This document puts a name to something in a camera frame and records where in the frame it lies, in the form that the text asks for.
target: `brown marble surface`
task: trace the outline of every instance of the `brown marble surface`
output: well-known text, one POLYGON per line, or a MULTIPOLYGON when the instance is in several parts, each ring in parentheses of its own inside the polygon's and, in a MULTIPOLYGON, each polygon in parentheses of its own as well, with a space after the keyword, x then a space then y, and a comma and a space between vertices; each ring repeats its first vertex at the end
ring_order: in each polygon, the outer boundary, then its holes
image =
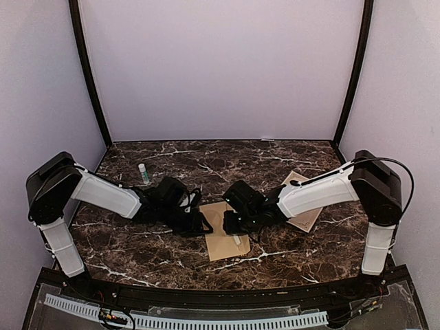
MULTIPOLYGON (((141 162, 153 185, 168 175, 189 189, 201 187, 203 204, 221 201, 238 179, 267 192, 292 170, 313 177, 340 165, 328 142, 121 142, 98 173, 141 186, 141 162)), ((367 224, 358 202, 329 206, 309 234, 287 224, 266 228, 249 254, 215 262, 204 237, 181 238, 85 203, 70 230, 94 278, 173 289, 267 289, 356 276, 367 224)))

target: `small bottle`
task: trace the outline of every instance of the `small bottle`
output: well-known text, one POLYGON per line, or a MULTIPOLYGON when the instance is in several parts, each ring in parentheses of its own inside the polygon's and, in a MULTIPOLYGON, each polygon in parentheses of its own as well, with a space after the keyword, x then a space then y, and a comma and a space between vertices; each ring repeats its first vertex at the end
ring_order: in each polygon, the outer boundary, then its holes
POLYGON ((144 182, 144 184, 148 184, 150 182, 150 179, 149 179, 149 175, 146 174, 145 164, 139 164, 137 167, 139 167, 139 171, 142 176, 142 181, 144 182))

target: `brown paper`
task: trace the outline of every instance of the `brown paper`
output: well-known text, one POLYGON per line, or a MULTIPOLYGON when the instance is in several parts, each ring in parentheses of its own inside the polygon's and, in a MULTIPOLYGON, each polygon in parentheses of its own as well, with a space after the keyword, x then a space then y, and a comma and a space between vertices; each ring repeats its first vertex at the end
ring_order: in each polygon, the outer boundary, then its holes
MULTIPOLYGON (((296 180, 299 182, 303 182, 307 180, 306 177, 303 177, 301 174, 298 174, 292 171, 284 180, 283 184, 288 184, 291 180, 296 180)), ((290 218, 287 223, 294 225, 295 227, 304 230, 305 232, 310 232, 311 228, 314 226, 316 219, 319 217, 322 208, 317 208, 315 210, 310 210, 300 215, 297 215, 294 218, 290 218)))
POLYGON ((225 201, 200 206, 200 211, 214 229, 212 234, 205 235, 210 261, 243 256, 250 251, 248 235, 231 236, 223 230, 223 214, 226 210, 232 208, 225 201))

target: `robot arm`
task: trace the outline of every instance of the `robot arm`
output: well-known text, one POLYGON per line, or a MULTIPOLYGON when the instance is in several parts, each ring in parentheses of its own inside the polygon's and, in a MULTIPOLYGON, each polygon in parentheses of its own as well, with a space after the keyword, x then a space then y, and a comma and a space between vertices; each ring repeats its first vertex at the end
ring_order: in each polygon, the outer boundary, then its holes
MULTIPOLYGON (((356 160, 374 158, 359 151, 356 160)), ((267 196, 238 181, 223 198, 236 210, 226 211, 223 227, 228 234, 251 232, 287 221, 301 213, 324 206, 359 200, 368 215, 362 273, 380 275, 397 224, 402 217, 399 176, 379 161, 341 167, 300 183, 291 181, 271 190, 267 196)))
POLYGON ((85 201, 138 222, 163 221, 182 236, 212 232, 197 209, 201 199, 199 190, 189 193, 185 185, 172 177, 165 177, 158 187, 144 191, 122 188, 90 173, 66 152, 32 173, 26 181, 26 190, 29 220, 38 226, 68 277, 85 271, 64 220, 63 209, 69 199, 85 201))

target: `marble table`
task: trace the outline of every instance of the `marble table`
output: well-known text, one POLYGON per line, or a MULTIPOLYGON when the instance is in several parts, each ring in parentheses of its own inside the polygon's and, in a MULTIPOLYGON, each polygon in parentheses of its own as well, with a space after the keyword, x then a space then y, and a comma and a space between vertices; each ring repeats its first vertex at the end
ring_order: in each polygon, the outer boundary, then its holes
MULTIPOLYGON (((168 175, 202 188, 203 204, 221 201, 238 179, 267 192, 292 170, 313 177, 340 165, 327 141, 121 142, 98 173, 141 186, 141 162, 153 185, 168 175)), ((309 234, 288 224, 266 228, 249 254, 215 262, 204 237, 181 238, 86 203, 70 230, 94 278, 171 289, 267 289, 356 276, 367 225, 358 202, 329 206, 309 234)))

